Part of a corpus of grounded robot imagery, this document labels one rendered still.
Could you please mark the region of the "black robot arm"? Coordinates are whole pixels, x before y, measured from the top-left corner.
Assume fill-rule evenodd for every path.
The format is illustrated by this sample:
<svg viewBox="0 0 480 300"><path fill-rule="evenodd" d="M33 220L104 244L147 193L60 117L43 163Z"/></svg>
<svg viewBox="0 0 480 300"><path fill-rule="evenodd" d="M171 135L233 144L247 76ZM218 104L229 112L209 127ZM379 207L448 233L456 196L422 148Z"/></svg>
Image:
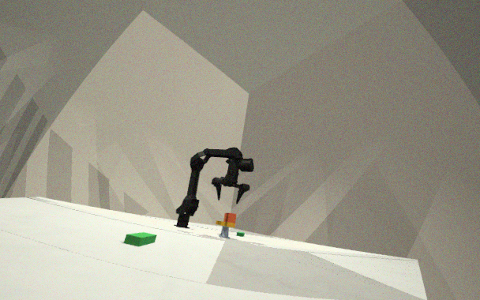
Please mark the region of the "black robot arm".
<svg viewBox="0 0 480 300"><path fill-rule="evenodd" d="M205 158L200 158L202 156L205 156ZM196 197L199 174L210 157L228 158L228 160L226 160L226 163L229 164L228 170L253 172L254 169L253 159L243 159L242 153L236 147L228 149L206 148L204 151L196 153L190 160L192 172L189 180L189 187L182 205L176 209L176 213L178 214L178 222L177 224L174 224L174 226L189 229L189 227L187 227L189 218L190 216L193 216L199 205L199 200Z"/></svg>

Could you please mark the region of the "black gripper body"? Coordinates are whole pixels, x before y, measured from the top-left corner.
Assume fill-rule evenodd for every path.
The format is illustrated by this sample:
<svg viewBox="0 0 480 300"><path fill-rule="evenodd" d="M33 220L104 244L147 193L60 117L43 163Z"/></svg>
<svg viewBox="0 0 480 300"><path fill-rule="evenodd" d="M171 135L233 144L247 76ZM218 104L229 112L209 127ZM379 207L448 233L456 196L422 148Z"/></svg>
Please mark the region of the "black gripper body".
<svg viewBox="0 0 480 300"><path fill-rule="evenodd" d="M219 184L219 185L225 185L225 186L231 186L231 187L239 188L239 190L243 189L243 190L249 191L249 188L250 188L249 185L243 184L243 183L241 185L237 184L238 183L238 174L239 173L236 170L228 170L226 181L222 181L221 178L213 178L212 185Z"/></svg>

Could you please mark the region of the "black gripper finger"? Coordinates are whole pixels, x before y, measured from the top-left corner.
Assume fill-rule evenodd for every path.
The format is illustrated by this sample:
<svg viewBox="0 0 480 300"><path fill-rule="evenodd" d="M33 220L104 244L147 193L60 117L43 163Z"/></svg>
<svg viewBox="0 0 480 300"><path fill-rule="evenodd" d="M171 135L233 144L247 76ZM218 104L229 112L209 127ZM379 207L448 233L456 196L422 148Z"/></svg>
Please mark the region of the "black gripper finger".
<svg viewBox="0 0 480 300"><path fill-rule="evenodd" d="M219 185L219 184L215 184L214 187L216 188L216 192L217 192L217 197L218 197L218 200L220 198L220 193L221 193L221 187L222 185Z"/></svg>
<svg viewBox="0 0 480 300"><path fill-rule="evenodd" d="M239 200L240 200L241 196L244 194L244 192L247 192L247 190L241 189L241 190L238 191L238 196L237 196L236 204L239 202Z"/></svg>

